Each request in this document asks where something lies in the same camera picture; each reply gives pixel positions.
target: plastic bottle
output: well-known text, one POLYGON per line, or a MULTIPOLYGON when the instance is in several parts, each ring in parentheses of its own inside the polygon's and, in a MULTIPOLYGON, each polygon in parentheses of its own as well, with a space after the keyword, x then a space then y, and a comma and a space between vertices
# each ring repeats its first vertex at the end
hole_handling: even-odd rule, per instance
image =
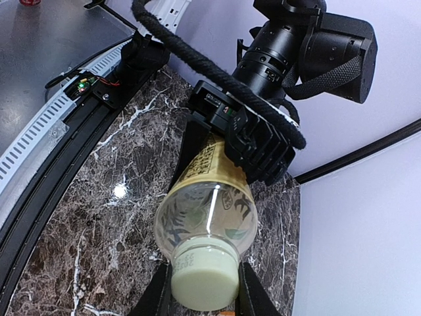
POLYGON ((241 255, 257 231, 257 211, 241 168, 211 136, 162 201, 155 239, 171 260, 172 295, 196 311, 230 305, 238 295, 241 255))

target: black rope cable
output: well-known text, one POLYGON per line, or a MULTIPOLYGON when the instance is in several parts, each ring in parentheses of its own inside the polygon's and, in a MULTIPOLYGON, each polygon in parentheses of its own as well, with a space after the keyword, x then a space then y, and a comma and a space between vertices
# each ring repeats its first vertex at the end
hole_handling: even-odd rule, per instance
POLYGON ((165 47, 189 65, 194 71, 206 76, 222 89, 229 91, 235 98, 246 104, 276 129, 282 132, 297 149, 304 149, 306 140, 302 133, 288 122, 267 102, 255 95, 249 87, 223 71, 210 59, 190 47, 180 37, 173 34, 148 12, 141 0, 133 0, 132 12, 135 19, 142 23, 152 35, 163 42, 165 47))

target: lavender wall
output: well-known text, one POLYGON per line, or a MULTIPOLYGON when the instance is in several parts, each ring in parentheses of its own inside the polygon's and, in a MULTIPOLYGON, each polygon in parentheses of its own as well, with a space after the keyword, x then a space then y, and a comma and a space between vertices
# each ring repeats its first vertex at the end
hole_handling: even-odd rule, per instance
POLYGON ((421 133, 301 186, 294 316, 421 315, 421 133))

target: black cable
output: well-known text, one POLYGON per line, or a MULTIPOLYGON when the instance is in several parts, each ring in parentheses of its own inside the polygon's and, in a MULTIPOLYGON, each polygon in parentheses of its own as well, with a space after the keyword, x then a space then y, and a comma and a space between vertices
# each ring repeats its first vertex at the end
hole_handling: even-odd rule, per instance
POLYGON ((108 47, 96 52, 95 54, 93 54, 92 56, 88 57, 87 59, 85 59, 84 61, 82 61, 80 64, 78 64, 77 66, 73 67, 72 69, 66 71, 64 74, 61 74, 57 77, 55 77, 54 79, 50 80, 46 85, 45 85, 45 89, 51 89, 53 86, 56 86, 57 84, 59 84, 62 80, 64 80, 65 78, 72 76, 73 74, 76 74, 78 69, 82 66, 84 66, 85 64, 87 64, 88 62, 92 61, 94 58, 100 56, 101 54, 105 53, 106 51, 112 49, 113 47, 116 47, 118 45, 120 45, 121 43, 124 43, 125 41, 128 41, 130 39, 132 39, 133 35, 129 36, 128 38, 122 39, 112 45, 109 45, 108 47))
POLYGON ((133 0, 132 11, 135 19, 142 23, 165 47, 188 64, 194 71, 206 76, 222 89, 229 91, 235 98, 261 115, 276 129, 289 138, 292 146, 304 149, 306 140, 302 133, 288 122, 266 101, 255 95, 249 87, 227 74, 214 62, 190 47, 180 37, 165 28, 158 19, 149 13, 141 0, 133 0))

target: black plastic housing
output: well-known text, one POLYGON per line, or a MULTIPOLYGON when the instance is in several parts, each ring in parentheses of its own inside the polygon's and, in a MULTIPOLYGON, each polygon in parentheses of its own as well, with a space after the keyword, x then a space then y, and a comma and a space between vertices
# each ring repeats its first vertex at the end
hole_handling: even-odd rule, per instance
POLYGON ((300 50, 299 75, 307 82, 360 55, 361 75, 328 93, 364 103, 373 82, 377 52, 376 35, 370 23, 325 13, 305 36, 300 50))

